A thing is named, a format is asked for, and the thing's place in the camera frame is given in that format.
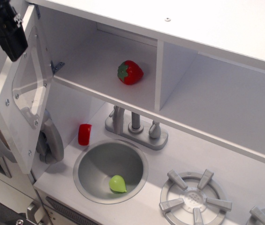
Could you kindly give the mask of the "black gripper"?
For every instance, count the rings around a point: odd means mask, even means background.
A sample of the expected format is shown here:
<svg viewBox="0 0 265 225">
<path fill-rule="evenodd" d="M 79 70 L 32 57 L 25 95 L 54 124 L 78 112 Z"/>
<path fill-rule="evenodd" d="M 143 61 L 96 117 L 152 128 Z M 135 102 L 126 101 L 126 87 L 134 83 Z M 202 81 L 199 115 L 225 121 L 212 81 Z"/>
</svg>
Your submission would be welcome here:
<svg viewBox="0 0 265 225">
<path fill-rule="evenodd" d="M 0 46 L 12 62 L 28 47 L 22 17 L 8 0 L 0 0 Z"/>
</svg>

